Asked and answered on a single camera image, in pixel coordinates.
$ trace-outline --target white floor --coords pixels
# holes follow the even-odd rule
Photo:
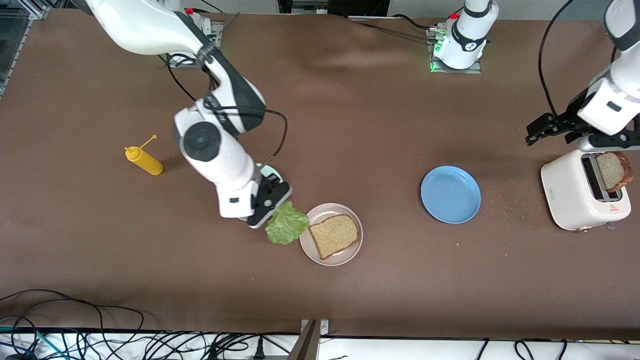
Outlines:
[[[69,349],[75,348],[76,335],[66,334],[66,340]],[[145,346],[149,346],[152,350],[158,349],[153,355],[154,359],[161,359],[171,351],[169,347],[162,347],[158,342],[153,345],[154,340],[144,338],[144,336],[154,336],[154,334],[140,334],[133,339],[136,342],[124,345],[117,354],[122,360],[142,360],[145,353]],[[171,342],[172,346],[177,346],[192,335],[183,335]],[[130,334],[106,334],[109,340],[128,340]],[[193,341],[184,344],[180,349],[202,348],[210,345],[215,335],[206,335],[205,339],[198,337]],[[61,340],[60,334],[50,334],[46,336],[47,340],[60,350],[64,350],[65,346]],[[297,336],[268,336],[269,339],[277,342],[281,346],[292,349],[297,340]],[[90,341],[92,343],[102,340],[101,334],[91,334]],[[16,334],[15,344],[22,347],[29,347],[33,341],[32,334]],[[9,334],[0,334],[0,342],[10,343]],[[257,338],[247,341],[249,345],[244,351],[225,352],[224,359],[252,359],[255,354]],[[413,360],[413,359],[429,359],[429,360],[475,360],[483,341],[481,340],[369,340],[369,339],[340,339],[333,338],[321,339],[318,351],[318,360],[331,360],[343,356],[345,360],[375,360],[375,359],[393,359],[393,360]],[[519,360],[513,349],[512,341],[490,341],[484,351],[482,360]],[[559,342],[527,342],[535,360],[556,360],[562,348]],[[112,348],[120,346],[120,344],[110,343]],[[94,348],[102,354],[102,360],[106,360],[111,351],[105,346],[105,343],[95,345]],[[200,360],[204,350],[189,352],[185,354],[174,354],[165,360]],[[12,348],[0,346],[0,359],[14,354]],[[40,341],[36,348],[35,354],[39,359],[44,356],[55,354],[53,350],[44,341]],[[285,352],[268,343],[264,342],[264,353],[268,356],[286,355]],[[521,353],[527,360],[528,355],[524,348]],[[71,352],[71,356],[79,357],[77,352]],[[86,354],[89,360],[99,360],[97,354],[91,350]],[[624,344],[608,344],[608,343],[569,343],[563,360],[635,360],[640,359],[640,345],[624,345]],[[109,357],[109,360],[118,360],[115,356]]]

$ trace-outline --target mustard bottle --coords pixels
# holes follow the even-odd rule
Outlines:
[[[141,147],[137,147],[137,146],[125,147],[124,148],[125,155],[127,156],[127,159],[129,161],[141,167],[149,174],[160,175],[162,170],[164,170],[164,167],[162,166],[160,161],[157,161],[153,156],[149,155],[146,151],[142,149],[146,144],[148,144],[153,139],[157,139],[157,136],[156,135],[151,136],[151,139],[147,140],[147,142],[142,144]]]

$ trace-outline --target cable connector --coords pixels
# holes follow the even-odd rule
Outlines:
[[[266,355],[264,355],[264,350],[262,349],[262,336],[258,338],[258,347],[255,349],[255,355],[253,356],[253,360],[262,360]]]

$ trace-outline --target bread slice on plate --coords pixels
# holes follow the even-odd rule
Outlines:
[[[600,154],[596,156],[596,161],[607,192],[617,192],[634,179],[631,163],[620,151]]]
[[[336,215],[309,227],[320,258],[326,260],[358,241],[360,233],[349,215]]]

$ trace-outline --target blue plate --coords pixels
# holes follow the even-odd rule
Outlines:
[[[429,214],[448,224],[469,221],[480,209],[480,188],[468,172],[457,167],[437,167],[420,187],[422,203]]]

